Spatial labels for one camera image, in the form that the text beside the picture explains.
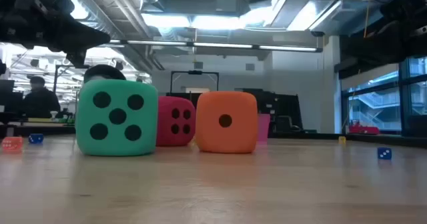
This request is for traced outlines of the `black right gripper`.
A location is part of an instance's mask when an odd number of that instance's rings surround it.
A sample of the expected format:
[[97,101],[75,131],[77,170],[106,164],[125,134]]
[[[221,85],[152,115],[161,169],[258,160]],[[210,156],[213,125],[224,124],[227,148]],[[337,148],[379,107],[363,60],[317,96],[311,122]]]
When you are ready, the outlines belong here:
[[427,7],[427,0],[387,0],[381,4],[380,12],[390,21],[404,21]]

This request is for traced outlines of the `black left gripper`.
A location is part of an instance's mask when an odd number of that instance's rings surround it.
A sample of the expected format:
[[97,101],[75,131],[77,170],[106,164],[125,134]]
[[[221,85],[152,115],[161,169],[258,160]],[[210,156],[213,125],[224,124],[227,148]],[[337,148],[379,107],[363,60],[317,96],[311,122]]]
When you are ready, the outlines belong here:
[[71,0],[0,0],[0,42],[77,50],[66,59],[75,68],[88,68],[87,49],[109,43],[111,37],[75,21],[74,9]]

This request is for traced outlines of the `teal foam die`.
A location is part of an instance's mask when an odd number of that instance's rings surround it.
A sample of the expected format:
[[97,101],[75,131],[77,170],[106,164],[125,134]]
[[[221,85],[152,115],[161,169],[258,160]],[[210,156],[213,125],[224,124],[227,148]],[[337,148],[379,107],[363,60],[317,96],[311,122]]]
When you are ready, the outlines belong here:
[[138,156],[153,153],[157,137],[158,92],[150,84],[98,79],[80,91],[75,118],[82,153]]

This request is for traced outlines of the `red foam die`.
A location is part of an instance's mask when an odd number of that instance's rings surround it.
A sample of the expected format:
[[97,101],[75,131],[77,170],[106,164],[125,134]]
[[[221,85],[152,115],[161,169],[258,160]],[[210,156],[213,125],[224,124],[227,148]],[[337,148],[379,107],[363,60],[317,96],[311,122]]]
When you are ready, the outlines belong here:
[[161,96],[158,100],[158,147],[186,146],[195,135],[195,107],[181,97]]

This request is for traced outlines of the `orange foam die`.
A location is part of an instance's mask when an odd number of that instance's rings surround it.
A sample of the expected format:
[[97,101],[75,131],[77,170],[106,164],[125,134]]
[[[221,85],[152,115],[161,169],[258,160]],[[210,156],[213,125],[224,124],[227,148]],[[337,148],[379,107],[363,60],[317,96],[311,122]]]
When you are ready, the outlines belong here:
[[258,139],[256,98],[241,91],[210,91],[197,100],[195,142],[210,153],[251,153]]

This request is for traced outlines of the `person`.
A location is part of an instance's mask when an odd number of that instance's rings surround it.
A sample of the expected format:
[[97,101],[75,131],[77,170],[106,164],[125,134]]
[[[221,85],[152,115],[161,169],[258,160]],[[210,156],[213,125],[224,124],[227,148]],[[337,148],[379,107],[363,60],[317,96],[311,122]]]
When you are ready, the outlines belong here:
[[51,118],[51,112],[59,112],[61,107],[54,92],[45,87],[42,77],[30,78],[31,91],[24,97],[23,111],[31,118]]

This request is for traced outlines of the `black computer monitor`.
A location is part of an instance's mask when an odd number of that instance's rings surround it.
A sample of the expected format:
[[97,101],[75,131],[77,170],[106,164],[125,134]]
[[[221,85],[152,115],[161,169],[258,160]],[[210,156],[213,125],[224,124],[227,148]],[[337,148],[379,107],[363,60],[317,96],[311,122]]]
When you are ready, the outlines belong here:
[[22,110],[23,93],[14,92],[14,80],[0,79],[0,113],[19,113]]

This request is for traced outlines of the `small orange die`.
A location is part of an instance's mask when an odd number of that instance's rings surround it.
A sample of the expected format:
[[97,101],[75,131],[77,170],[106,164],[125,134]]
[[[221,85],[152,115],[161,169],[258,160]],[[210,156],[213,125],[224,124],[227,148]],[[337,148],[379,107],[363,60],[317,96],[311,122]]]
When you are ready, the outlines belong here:
[[23,148],[22,137],[5,137],[1,142],[3,151],[21,151]]

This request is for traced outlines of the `red plastic crate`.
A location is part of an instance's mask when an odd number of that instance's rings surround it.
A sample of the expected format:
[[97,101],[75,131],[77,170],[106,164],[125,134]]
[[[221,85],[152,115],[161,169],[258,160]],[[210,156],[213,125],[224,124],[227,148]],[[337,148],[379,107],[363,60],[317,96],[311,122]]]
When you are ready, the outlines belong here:
[[359,123],[349,126],[349,133],[363,135],[379,135],[380,130],[374,126],[363,126]]

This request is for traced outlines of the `long ceiling light bar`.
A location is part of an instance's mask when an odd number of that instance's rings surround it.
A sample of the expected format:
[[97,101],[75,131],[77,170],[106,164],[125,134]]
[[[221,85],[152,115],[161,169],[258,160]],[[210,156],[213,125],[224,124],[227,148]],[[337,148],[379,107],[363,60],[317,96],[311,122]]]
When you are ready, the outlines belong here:
[[294,51],[307,53],[320,53],[323,51],[319,47],[299,47],[299,46],[279,46],[279,45],[254,45],[237,43],[207,43],[193,41],[147,41],[147,40],[124,40],[113,39],[109,42],[111,45],[154,45],[170,47],[209,47],[225,49],[253,49],[263,51]]

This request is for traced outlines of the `grey ceiling box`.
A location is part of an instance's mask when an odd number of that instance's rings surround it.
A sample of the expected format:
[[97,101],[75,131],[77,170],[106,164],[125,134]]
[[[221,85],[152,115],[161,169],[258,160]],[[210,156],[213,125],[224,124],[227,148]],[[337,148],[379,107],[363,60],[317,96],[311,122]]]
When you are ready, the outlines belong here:
[[236,12],[239,0],[216,0],[216,11]]

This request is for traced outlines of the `black cabinets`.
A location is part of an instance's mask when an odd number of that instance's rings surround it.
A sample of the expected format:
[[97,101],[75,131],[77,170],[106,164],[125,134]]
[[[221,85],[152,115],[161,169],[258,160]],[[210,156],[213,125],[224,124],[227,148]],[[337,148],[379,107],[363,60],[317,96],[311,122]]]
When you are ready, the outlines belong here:
[[237,89],[252,94],[257,101],[258,113],[268,114],[268,137],[277,133],[303,133],[302,114],[298,95],[284,95],[263,89]]

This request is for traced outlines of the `pink plastic bin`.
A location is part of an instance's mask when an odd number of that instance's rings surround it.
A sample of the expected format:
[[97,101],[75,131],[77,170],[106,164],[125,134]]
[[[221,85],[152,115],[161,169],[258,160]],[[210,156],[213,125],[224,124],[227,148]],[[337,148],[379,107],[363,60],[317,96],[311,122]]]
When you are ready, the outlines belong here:
[[258,115],[258,142],[268,140],[268,131],[270,126],[270,114]]

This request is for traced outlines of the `black rectangular stand frame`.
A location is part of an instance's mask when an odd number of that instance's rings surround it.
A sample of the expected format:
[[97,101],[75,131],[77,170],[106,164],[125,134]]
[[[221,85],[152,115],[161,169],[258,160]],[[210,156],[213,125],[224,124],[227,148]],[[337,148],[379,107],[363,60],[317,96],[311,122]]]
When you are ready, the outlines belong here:
[[173,93],[173,76],[176,73],[186,73],[188,75],[215,75],[216,76],[216,91],[219,91],[219,81],[220,74],[218,72],[206,72],[206,71],[198,71],[198,70],[190,70],[190,71],[171,71],[170,73],[170,82],[169,82],[169,92]]

